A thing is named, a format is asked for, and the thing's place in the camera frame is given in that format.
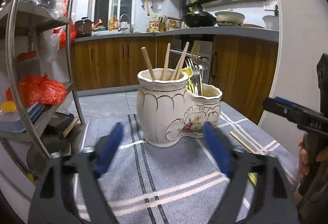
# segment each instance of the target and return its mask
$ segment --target wall outlet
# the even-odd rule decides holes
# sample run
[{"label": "wall outlet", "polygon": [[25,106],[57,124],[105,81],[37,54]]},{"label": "wall outlet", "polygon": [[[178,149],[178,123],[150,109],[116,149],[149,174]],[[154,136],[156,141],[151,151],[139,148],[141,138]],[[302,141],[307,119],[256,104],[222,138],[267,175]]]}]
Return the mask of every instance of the wall outlet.
[{"label": "wall outlet", "polygon": [[277,4],[278,1],[265,1],[263,8],[265,11],[274,11]]}]

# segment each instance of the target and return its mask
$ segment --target black stripe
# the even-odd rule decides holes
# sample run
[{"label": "black stripe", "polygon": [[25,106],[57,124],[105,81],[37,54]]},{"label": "black stripe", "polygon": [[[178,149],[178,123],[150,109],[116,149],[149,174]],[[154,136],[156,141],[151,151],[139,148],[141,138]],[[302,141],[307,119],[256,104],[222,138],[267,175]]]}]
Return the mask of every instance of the black stripe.
[{"label": "black stripe", "polygon": [[[130,129],[131,129],[132,141],[135,143],[134,135],[133,135],[133,126],[132,126],[130,115],[128,115],[128,117],[129,117],[129,124],[130,124]],[[134,145],[133,148],[134,148],[134,155],[136,157],[136,165],[137,165],[137,171],[138,171],[138,176],[139,176],[139,180],[140,180],[140,185],[141,185],[142,193],[143,194],[146,194],[145,184],[143,182],[141,171],[140,171],[140,164],[139,164],[138,152],[137,152],[136,145]],[[145,202],[146,202],[146,204],[148,204],[149,203],[149,199],[148,198],[145,198]],[[154,217],[154,214],[153,214],[152,209],[150,207],[148,207],[147,210],[148,210],[148,213],[149,213],[151,222],[153,224],[156,224],[156,220],[155,220],[155,217]]]},{"label": "black stripe", "polygon": [[[139,140],[142,140],[141,135],[140,135],[140,128],[139,128],[139,122],[138,122],[138,119],[137,119],[137,115],[133,114],[133,116],[134,116],[134,119],[135,119],[136,124],[137,124],[137,134],[138,134]],[[154,182],[153,182],[153,178],[151,176],[151,173],[150,173],[150,170],[149,170],[149,167],[148,167],[148,162],[147,162],[147,158],[146,158],[146,155],[145,155],[145,148],[144,148],[143,144],[141,144],[141,151],[142,151],[143,159],[144,159],[144,162],[145,162],[145,167],[146,167],[147,175],[148,175],[149,182],[150,182],[150,185],[151,185],[151,189],[153,191],[156,191],[156,188],[155,188],[155,185],[154,185]],[[166,215],[164,213],[162,205],[158,205],[157,207],[158,207],[158,209],[161,213],[164,224],[169,224],[169,222],[166,218]]]}]

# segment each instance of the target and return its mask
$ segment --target gray countertop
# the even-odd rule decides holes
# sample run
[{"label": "gray countertop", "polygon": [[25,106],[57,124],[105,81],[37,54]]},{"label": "gray countertop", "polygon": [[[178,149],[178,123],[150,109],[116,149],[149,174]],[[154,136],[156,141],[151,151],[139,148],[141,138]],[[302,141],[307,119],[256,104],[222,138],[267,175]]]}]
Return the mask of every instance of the gray countertop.
[{"label": "gray countertop", "polygon": [[108,35],[93,35],[89,37],[77,38],[75,42],[83,42],[97,39],[107,39],[107,38],[120,38],[120,37],[143,37],[143,36],[168,36],[168,35],[235,35],[250,37],[256,39],[262,39],[272,42],[279,42],[279,32],[252,28],[252,27],[236,27],[236,26],[220,26],[220,27],[198,27],[190,29],[177,29],[174,31],[167,31],[161,33],[118,33],[118,34],[108,34]]}]

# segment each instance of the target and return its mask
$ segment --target faucet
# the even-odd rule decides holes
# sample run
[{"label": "faucet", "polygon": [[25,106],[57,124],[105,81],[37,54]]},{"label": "faucet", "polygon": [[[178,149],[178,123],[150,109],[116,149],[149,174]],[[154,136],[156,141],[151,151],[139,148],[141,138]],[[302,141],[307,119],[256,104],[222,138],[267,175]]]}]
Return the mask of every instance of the faucet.
[{"label": "faucet", "polygon": [[130,33],[133,33],[133,28],[132,28],[132,24],[131,24],[131,19],[130,19],[130,17],[125,13],[125,14],[122,14],[121,15],[121,17],[120,17],[120,27],[119,27],[119,29],[118,29],[118,31],[120,32],[121,31],[121,26],[122,26],[122,17],[124,16],[124,15],[126,15],[127,17],[128,17],[128,19],[129,19],[129,24],[130,24]]}]

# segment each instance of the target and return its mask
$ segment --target black wok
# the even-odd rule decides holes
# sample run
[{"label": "black wok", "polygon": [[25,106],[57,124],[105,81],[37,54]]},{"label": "black wok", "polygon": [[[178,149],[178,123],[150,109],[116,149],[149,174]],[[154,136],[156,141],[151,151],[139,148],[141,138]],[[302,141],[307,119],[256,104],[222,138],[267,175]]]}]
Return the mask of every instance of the black wok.
[{"label": "black wok", "polygon": [[190,28],[210,27],[216,24],[216,18],[208,12],[198,11],[195,15],[187,14],[182,19]]}]

